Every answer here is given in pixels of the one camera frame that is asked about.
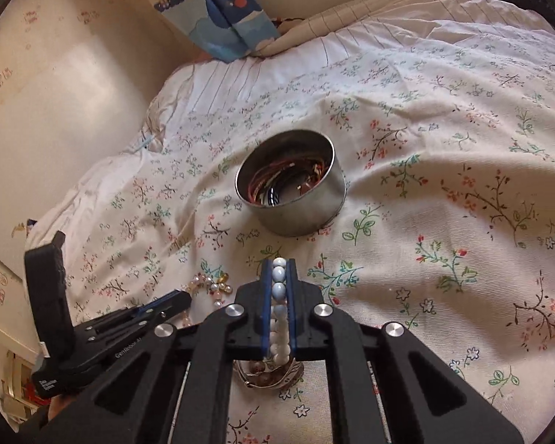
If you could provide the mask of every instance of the jewelry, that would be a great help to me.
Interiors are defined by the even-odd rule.
[[[278,257],[273,261],[272,270],[272,314],[269,322],[269,353],[273,361],[281,366],[290,361],[290,335],[287,324],[286,307],[286,259]]]
[[[227,273],[220,274],[216,281],[209,275],[198,273],[188,284],[188,292],[191,296],[195,296],[200,289],[206,289],[206,292],[213,297],[214,310],[217,310],[223,307],[225,296],[232,293],[232,287],[227,282]]]
[[[264,360],[247,362],[249,372],[243,368],[243,362],[234,361],[237,371],[247,387],[255,389],[285,389],[300,379],[304,373],[302,362],[290,357],[290,336],[287,322],[286,301],[286,259],[278,257],[272,263],[272,308],[270,316],[269,356]],[[201,272],[196,274],[188,284],[187,291],[195,296],[200,290],[205,290],[213,298],[214,310],[223,307],[226,295],[232,293],[228,285],[227,273],[220,274],[216,280]],[[181,314],[183,327],[193,325],[189,318],[189,311]]]
[[[306,194],[324,176],[326,165],[321,157],[294,157],[271,163],[258,170],[247,187],[247,200],[257,205],[279,204],[279,192],[288,182],[303,178],[297,186],[300,195]]]
[[[296,384],[304,373],[304,365],[296,359],[282,366],[276,366],[272,360],[253,360],[246,364],[249,372],[245,372],[240,360],[234,361],[234,370],[243,379],[244,385],[252,389],[287,389]]]

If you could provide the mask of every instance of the pearl bead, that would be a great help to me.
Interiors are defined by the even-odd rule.
[[[290,355],[290,346],[288,344],[272,344],[271,346],[272,355],[282,354],[285,356]]]
[[[276,282],[272,287],[272,296],[277,302],[283,302],[286,298],[286,286],[281,282]]]
[[[290,360],[290,356],[287,356],[285,354],[275,354],[273,356],[273,361],[277,364],[277,365],[285,365],[287,364],[287,362]]]
[[[273,259],[273,266],[274,267],[285,267],[286,266],[286,259],[283,257],[278,257]]]
[[[283,320],[287,317],[287,308],[285,305],[276,305],[273,307],[273,313],[276,319]]]
[[[283,267],[274,267],[272,270],[272,278],[274,282],[283,282],[286,280],[286,269]]]

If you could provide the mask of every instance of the round metal container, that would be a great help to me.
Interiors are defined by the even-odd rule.
[[[246,199],[255,173],[276,160],[320,155],[327,167],[321,181],[305,194],[277,205],[257,205]],[[238,197],[270,231],[299,237],[317,231],[336,216],[346,197],[346,182],[331,140],[312,130],[290,130],[270,137],[245,159],[235,181]]]

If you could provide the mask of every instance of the bed cover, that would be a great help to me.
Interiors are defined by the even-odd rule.
[[[134,146],[96,164],[28,247],[67,234],[76,323],[197,272],[238,287],[262,259],[296,258],[326,301],[403,322],[532,442],[555,413],[555,32],[492,0],[359,0],[336,11],[342,26],[364,7],[273,58],[180,68]],[[327,134],[349,186],[300,238],[266,231],[234,191],[244,157],[291,128]],[[196,295],[193,322],[211,311]],[[331,442],[324,365],[305,366],[282,392],[235,378],[226,442]]]

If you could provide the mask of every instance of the white beaded bracelet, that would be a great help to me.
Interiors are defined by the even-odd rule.
[[[272,315],[269,323],[269,352],[276,365],[285,365],[290,360],[290,337],[287,324],[286,302],[286,259],[278,257],[272,270]]]

